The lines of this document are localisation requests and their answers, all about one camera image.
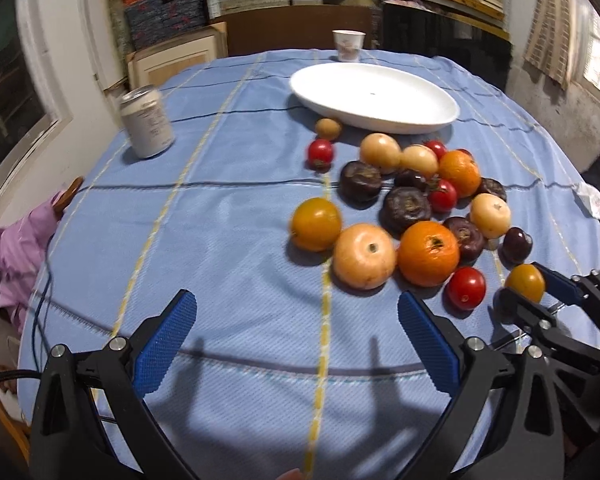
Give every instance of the curtain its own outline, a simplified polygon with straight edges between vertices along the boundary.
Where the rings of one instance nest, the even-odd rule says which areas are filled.
[[[563,88],[568,84],[570,0],[537,0],[525,60]]]

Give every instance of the blue tablecloth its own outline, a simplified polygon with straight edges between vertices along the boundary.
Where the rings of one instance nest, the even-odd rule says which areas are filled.
[[[128,335],[158,314],[180,288],[195,293],[198,321],[145,400],[204,480],[273,480],[298,466],[324,480],[392,479],[449,401],[398,324],[404,282],[352,293],[325,279],[328,262],[288,244],[288,221],[310,197],[330,196],[345,225],[378,218],[379,203],[353,209],[334,189],[368,132],[345,128],[326,176],[304,164],[318,117],[291,95],[288,80],[333,60],[334,52],[285,50],[174,76],[162,88],[174,145],[137,160],[120,133],[51,243],[52,299],[41,316],[51,345],[100,348],[112,333]],[[456,99],[454,124],[398,141],[440,138],[469,149],[482,174],[506,186],[513,224],[534,237],[529,261],[567,276],[600,269],[600,224],[572,189],[580,175],[522,108],[447,59],[368,51],[362,62],[413,73]],[[490,298],[508,270],[491,251],[476,266],[487,277],[488,299],[454,322],[465,336],[501,341],[515,330],[497,321]],[[43,269],[38,290],[46,278]],[[450,316],[441,291],[420,293],[435,313]],[[577,307],[557,315],[573,336],[600,345]],[[33,367],[31,325],[29,316],[23,368]],[[37,383],[19,387],[30,416]],[[493,406],[487,403],[459,466],[475,456]],[[103,395],[98,407],[109,414]],[[106,426],[120,458],[134,464],[117,428]]]

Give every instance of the black cable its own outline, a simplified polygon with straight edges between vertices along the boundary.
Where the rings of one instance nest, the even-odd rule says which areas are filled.
[[[53,239],[53,235],[51,238],[49,238],[49,241],[46,244],[45,265],[46,265],[47,279],[46,279],[46,283],[45,283],[45,288],[42,291],[42,295],[40,295],[40,300],[38,301],[38,306],[36,307],[36,311],[33,316],[33,328],[31,330],[31,352],[33,354],[33,362],[36,365],[37,371],[40,371],[42,369],[42,367],[40,366],[40,363],[38,362],[38,355],[36,353],[36,329],[40,330],[40,337],[42,338],[42,344],[45,347],[46,354],[48,355],[49,352],[51,351],[49,348],[49,342],[46,340],[45,331],[42,328],[42,326],[40,325],[40,311],[42,310],[42,305],[45,303],[45,300],[46,300],[46,292],[49,290],[50,286],[52,287],[53,275],[51,273],[51,266],[49,264],[49,256],[48,256],[49,247],[51,245],[52,239]]]
[[[14,379],[39,379],[42,373],[35,370],[7,370],[0,372],[0,383]]]

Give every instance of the red tomato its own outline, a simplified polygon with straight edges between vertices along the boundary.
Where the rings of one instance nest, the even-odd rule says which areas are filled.
[[[429,191],[429,203],[436,213],[448,213],[458,203],[456,188],[451,182],[441,178]]]
[[[442,156],[446,153],[446,146],[442,143],[441,140],[428,140],[424,143],[424,145],[436,154],[438,160],[440,160]]]
[[[306,158],[314,168],[328,168],[333,161],[333,144],[328,140],[315,139],[306,150]]]
[[[473,267],[460,267],[446,284],[446,295],[460,310],[473,310],[482,303],[487,284]]]

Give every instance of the blue gripper pad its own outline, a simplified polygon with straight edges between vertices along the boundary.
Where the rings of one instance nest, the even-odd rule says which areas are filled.
[[[547,269],[538,262],[533,265],[540,271],[544,278],[547,293],[551,294],[556,300],[565,305],[580,305],[583,300],[583,293],[578,285],[559,272]]]
[[[461,363],[458,355],[410,292],[400,295],[398,320],[436,389],[453,397],[460,386]]]
[[[133,386],[141,399],[160,386],[196,322],[197,313],[196,297],[188,290],[181,290],[160,316],[160,325],[136,357],[134,365]]]

